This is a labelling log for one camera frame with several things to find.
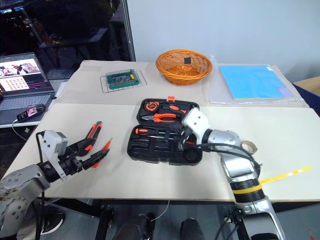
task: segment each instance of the tool case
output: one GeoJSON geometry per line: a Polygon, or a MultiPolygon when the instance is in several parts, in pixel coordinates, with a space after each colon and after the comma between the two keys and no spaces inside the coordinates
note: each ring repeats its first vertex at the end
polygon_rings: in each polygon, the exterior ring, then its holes
{"type": "Polygon", "coordinates": [[[135,126],[129,138],[127,154],[133,160],[149,163],[168,162],[170,165],[196,165],[202,159],[202,150],[192,147],[197,142],[191,135],[179,148],[184,130],[182,120],[192,109],[199,108],[195,102],[147,98],[142,101],[135,126]]]}

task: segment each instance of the robotic hand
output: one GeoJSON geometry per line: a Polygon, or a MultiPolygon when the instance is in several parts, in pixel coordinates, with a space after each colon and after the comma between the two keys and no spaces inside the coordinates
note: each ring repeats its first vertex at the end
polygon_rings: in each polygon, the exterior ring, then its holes
{"type": "Polygon", "coordinates": [[[186,129],[180,147],[191,134],[196,136],[196,147],[206,152],[217,152],[230,184],[235,206],[241,212],[247,239],[285,240],[276,213],[259,183],[260,165],[241,147],[239,136],[232,131],[212,130],[206,116],[193,108],[183,119],[186,129]]]}
{"type": "Polygon", "coordinates": [[[95,143],[99,127],[91,136],[70,146],[61,132],[46,130],[42,135],[40,149],[48,161],[27,166],[14,171],[0,183],[0,239],[16,239],[24,216],[32,201],[58,179],[65,180],[67,175],[87,170],[102,160],[109,149],[107,145],[87,160],[78,160],[77,156],[86,155],[95,143]]]}

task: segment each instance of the wire basket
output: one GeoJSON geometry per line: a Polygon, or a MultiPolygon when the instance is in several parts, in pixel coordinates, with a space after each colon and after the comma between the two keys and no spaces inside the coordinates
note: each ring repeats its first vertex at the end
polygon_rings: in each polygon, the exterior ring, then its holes
{"type": "Polygon", "coordinates": [[[155,66],[170,83],[177,86],[195,84],[213,68],[206,56],[187,49],[174,49],[161,54],[155,66]]]}

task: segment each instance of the yellow tape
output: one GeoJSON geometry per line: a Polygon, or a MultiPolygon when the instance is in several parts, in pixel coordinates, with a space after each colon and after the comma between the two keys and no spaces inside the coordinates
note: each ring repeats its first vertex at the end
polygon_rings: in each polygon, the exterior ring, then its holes
{"type": "Polygon", "coordinates": [[[252,193],[255,191],[260,190],[262,187],[259,184],[258,186],[252,186],[249,188],[245,188],[245,189],[239,189],[239,190],[232,190],[233,194],[248,194],[248,193],[252,193]]]}
{"type": "Polygon", "coordinates": [[[265,180],[260,181],[260,184],[267,184],[267,183],[270,183],[270,182],[273,182],[273,181],[284,179],[284,178],[290,177],[292,175],[296,175],[296,174],[299,174],[299,173],[302,173],[302,172],[305,172],[305,171],[309,171],[310,169],[312,169],[312,166],[307,166],[307,167],[304,167],[304,168],[301,168],[301,169],[298,169],[298,170],[295,170],[295,171],[292,171],[292,172],[289,172],[289,173],[285,173],[285,174],[281,174],[279,176],[274,176],[274,177],[271,177],[271,178],[267,178],[265,180]]]}

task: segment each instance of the white cable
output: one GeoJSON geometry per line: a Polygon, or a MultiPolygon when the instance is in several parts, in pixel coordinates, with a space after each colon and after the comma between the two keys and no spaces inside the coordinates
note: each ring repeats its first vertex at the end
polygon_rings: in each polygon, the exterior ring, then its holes
{"type": "Polygon", "coordinates": [[[150,222],[153,222],[154,220],[157,220],[157,219],[160,218],[163,214],[165,214],[166,211],[168,210],[169,203],[170,203],[170,200],[168,200],[168,204],[166,205],[166,208],[165,208],[164,212],[161,213],[161,214],[160,214],[159,216],[157,216],[156,218],[152,219],[150,222]]]}
{"type": "Polygon", "coordinates": [[[17,122],[18,120],[16,119],[16,120],[14,120],[13,122],[12,122],[12,130],[15,132],[15,134],[17,134],[20,138],[22,138],[23,140],[25,140],[25,141],[28,141],[27,139],[25,139],[23,136],[21,136],[19,133],[17,133],[16,132],[16,130],[14,129],[14,123],[15,122],[17,122]]]}

